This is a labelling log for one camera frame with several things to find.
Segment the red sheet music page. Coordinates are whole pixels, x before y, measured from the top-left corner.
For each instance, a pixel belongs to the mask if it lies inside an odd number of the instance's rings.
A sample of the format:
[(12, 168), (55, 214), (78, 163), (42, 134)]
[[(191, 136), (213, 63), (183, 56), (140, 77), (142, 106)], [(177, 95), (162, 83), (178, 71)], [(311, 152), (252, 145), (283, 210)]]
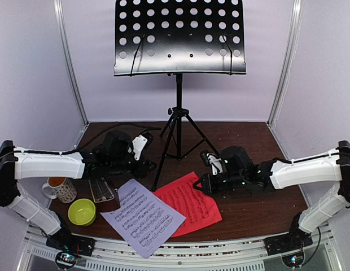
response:
[(198, 180), (196, 173), (191, 172), (154, 192), (160, 200), (186, 217), (172, 235), (173, 238), (222, 221), (221, 212), (215, 200), (193, 188), (193, 184)]

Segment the black music stand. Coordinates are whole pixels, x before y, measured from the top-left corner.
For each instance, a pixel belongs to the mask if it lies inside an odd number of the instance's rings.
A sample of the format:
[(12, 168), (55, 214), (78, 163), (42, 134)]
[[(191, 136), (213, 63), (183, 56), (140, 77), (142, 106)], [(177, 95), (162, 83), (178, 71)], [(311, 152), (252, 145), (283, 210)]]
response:
[(176, 105), (161, 135), (183, 159), (185, 73), (246, 73), (241, 1), (116, 1), (114, 75), (166, 74), (176, 78)]

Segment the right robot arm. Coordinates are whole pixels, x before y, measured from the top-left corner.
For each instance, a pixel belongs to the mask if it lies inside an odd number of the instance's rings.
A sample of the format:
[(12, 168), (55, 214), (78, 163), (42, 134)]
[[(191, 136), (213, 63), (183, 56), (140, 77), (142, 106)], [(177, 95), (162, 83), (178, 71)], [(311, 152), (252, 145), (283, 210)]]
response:
[(246, 150), (230, 146), (215, 155), (203, 151), (200, 157), (212, 172), (202, 175), (193, 187), (205, 195), (244, 188), (268, 192), (286, 187), (330, 181), (330, 190), (318, 203), (294, 217), (292, 228), (284, 236), (284, 245), (296, 249), (305, 237), (350, 206), (350, 143), (340, 141), (336, 148), (300, 159), (280, 159), (255, 164)]

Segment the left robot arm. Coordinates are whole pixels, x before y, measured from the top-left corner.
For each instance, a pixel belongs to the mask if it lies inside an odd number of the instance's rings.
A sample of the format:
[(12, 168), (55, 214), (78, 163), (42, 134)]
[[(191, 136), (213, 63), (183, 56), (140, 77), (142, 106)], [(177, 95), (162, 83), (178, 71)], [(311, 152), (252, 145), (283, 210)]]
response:
[(145, 132), (132, 139), (116, 130), (108, 132), (103, 143), (92, 150), (67, 152), (29, 150), (6, 140), (0, 146), (0, 207), (11, 208), (52, 237), (62, 250), (69, 251), (76, 242), (63, 220), (39, 204), (18, 180), (65, 177), (105, 181), (109, 176), (124, 173), (145, 178), (156, 168), (156, 163), (142, 157), (142, 151), (153, 138), (150, 132)]

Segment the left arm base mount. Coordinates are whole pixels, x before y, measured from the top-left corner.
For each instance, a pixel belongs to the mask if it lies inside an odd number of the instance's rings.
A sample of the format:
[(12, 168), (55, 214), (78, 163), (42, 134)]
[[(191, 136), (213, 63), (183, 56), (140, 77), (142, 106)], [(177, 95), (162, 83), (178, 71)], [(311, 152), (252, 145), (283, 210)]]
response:
[(59, 252), (55, 255), (55, 264), (60, 270), (73, 268), (81, 256), (91, 256), (95, 246), (95, 239), (73, 235), (70, 230), (61, 228), (53, 235), (41, 230), (46, 238), (46, 245)]

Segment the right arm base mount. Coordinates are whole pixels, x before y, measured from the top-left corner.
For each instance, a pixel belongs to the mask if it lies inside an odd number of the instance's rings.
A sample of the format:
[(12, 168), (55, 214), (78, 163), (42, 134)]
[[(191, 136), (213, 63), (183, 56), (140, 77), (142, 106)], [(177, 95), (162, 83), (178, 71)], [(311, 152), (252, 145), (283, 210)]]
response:
[(269, 256), (280, 255), (288, 268), (299, 268), (305, 262), (304, 248), (313, 244), (310, 234), (287, 233), (265, 238)]

